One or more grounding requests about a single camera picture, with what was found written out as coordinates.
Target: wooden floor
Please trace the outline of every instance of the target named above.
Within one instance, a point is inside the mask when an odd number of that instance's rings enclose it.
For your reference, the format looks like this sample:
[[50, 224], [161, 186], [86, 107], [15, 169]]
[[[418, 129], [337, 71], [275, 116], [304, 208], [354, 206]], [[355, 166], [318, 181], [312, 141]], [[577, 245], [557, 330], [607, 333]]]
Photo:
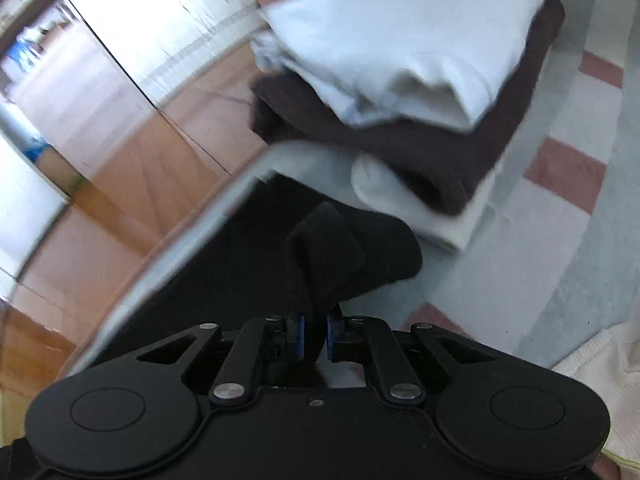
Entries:
[[242, 47], [160, 113], [83, 25], [66, 31], [12, 100], [86, 181], [28, 263], [13, 307], [81, 342], [144, 257], [264, 149], [247, 127], [256, 73]]

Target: black cloth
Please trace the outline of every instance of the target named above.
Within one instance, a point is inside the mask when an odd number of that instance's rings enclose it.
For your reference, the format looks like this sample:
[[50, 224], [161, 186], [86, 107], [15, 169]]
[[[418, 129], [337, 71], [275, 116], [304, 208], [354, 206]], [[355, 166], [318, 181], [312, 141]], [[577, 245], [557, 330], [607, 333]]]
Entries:
[[[350, 279], [340, 286], [327, 287], [321, 293], [322, 298], [343, 301], [418, 273], [422, 256], [404, 222], [354, 209], [276, 174], [266, 183], [257, 181], [233, 217], [133, 314], [94, 364], [203, 322], [216, 322], [223, 330], [238, 330], [254, 317], [287, 316], [291, 311], [300, 311], [299, 290], [292, 286], [296, 279], [290, 275], [292, 264], [287, 263], [287, 240], [291, 242], [290, 236], [293, 236], [304, 250], [313, 244], [318, 246], [311, 227], [318, 217], [309, 217], [309, 213], [323, 203], [334, 209], [338, 229], [348, 230], [340, 236], [353, 237], [352, 242], [362, 250], [352, 246], [343, 254], [357, 253], [362, 259], [351, 267]], [[303, 261], [305, 257], [297, 263], [304, 266]], [[316, 281], [315, 286], [322, 281], [327, 282], [329, 278]], [[323, 322], [323, 317], [324, 313], [320, 313], [319, 322]]]
[[531, 25], [518, 68], [494, 107], [468, 135], [410, 120], [350, 128], [293, 73], [264, 76], [254, 83], [252, 129], [268, 144], [305, 139], [371, 153], [431, 208], [460, 214], [529, 108], [546, 53], [563, 20], [560, 0], [546, 0]]

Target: pile of clothes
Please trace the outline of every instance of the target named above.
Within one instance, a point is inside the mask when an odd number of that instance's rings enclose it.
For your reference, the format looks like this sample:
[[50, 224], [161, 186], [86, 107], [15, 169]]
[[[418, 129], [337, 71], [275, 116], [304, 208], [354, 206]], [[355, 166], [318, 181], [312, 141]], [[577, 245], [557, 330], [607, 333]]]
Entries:
[[564, 20], [559, 0], [280, 0], [252, 41], [267, 143], [356, 149], [372, 209], [462, 250]]

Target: dark brown cloth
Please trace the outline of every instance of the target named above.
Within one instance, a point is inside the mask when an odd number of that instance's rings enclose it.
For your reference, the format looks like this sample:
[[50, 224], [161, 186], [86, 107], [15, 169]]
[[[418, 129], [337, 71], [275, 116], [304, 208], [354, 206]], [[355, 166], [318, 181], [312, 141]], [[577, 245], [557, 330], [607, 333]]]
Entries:
[[370, 153], [431, 208], [460, 214], [529, 108], [542, 63], [563, 21], [560, 0], [546, 0], [531, 25], [518, 68], [470, 134], [410, 120], [351, 128], [293, 73], [264, 76], [254, 83], [252, 129], [268, 144], [305, 139]]

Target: metal screw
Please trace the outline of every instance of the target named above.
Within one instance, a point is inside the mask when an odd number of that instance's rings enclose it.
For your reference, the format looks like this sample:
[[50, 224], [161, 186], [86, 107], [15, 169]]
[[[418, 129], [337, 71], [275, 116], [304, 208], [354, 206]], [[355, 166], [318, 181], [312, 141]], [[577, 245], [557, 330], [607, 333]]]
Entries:
[[237, 399], [244, 395], [244, 386], [238, 383], [222, 383], [213, 389], [213, 394], [219, 399]]
[[416, 386], [415, 384], [399, 383], [392, 386], [389, 393], [396, 399], [412, 400], [420, 396], [422, 390], [420, 389], [420, 386]]

